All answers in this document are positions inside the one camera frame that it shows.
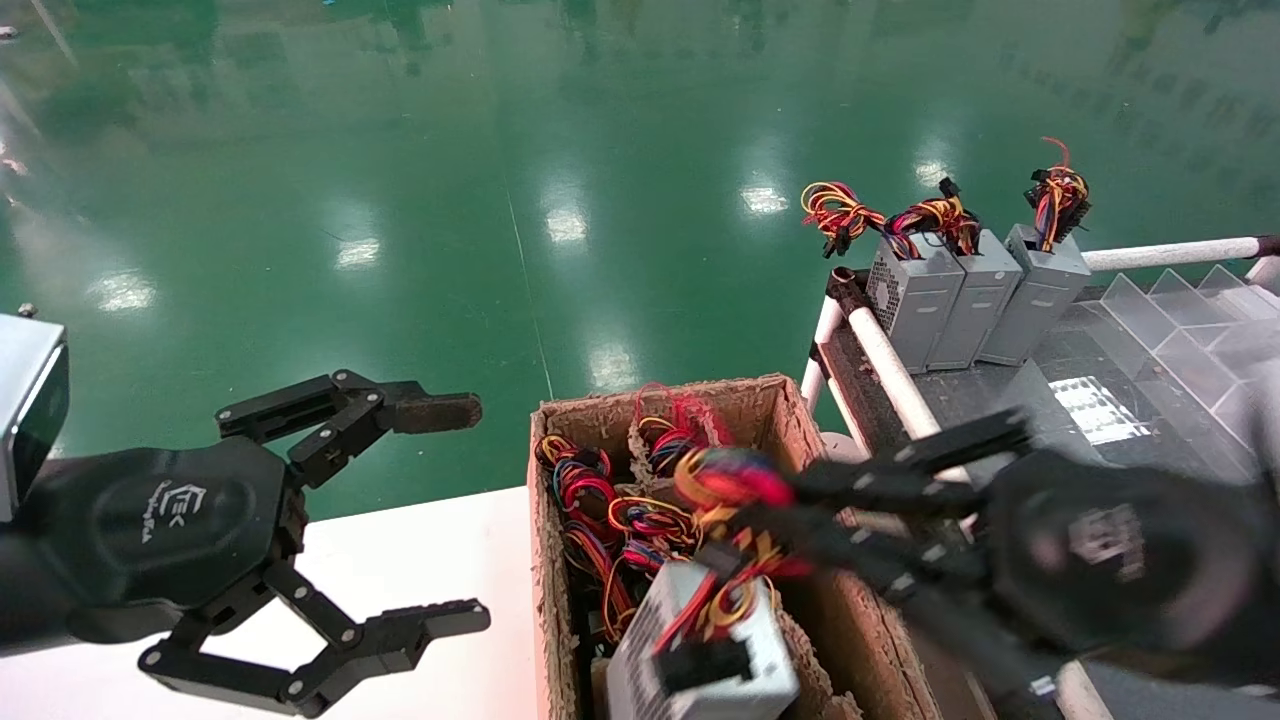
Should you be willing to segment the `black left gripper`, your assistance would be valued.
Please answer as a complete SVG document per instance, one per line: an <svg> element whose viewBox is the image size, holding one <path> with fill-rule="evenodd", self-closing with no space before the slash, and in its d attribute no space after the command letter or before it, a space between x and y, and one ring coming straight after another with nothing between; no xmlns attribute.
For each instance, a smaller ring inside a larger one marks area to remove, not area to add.
<svg viewBox="0 0 1280 720"><path fill-rule="evenodd" d="M416 380L340 369L224 407L224 441L205 448L47 461L15 514L15 626L177 624L140 656L146 676L183 694L320 717L361 682L415 670L431 642L486 630L492 615L456 600L357 623L289 564L303 546L298 489L321 487L387 433L466 430L481 419L476 393L431 395ZM285 462L260 446L294 434L302 439ZM210 635L271 600L324 639L310 662L287 670L204 652Z"/></svg>

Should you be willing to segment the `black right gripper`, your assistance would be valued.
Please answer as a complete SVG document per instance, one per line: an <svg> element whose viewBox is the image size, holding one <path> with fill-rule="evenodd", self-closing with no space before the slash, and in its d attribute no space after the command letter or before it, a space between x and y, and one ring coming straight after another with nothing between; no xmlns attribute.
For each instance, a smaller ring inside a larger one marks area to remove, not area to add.
<svg viewBox="0 0 1280 720"><path fill-rule="evenodd" d="M1075 656L1129 667L1277 665L1277 493L1166 468L1080 462L1052 450L1020 457L983 489L945 471L1021 451L1019 407L914 439L861 462L818 459L788 478L800 503L920 518L986 505L997 601ZM856 578L978 682L1000 719L1061 719L1062 655L1032 641L987 596L973 552L849 525L814 506L751 505L739 525L791 557Z"/></svg>

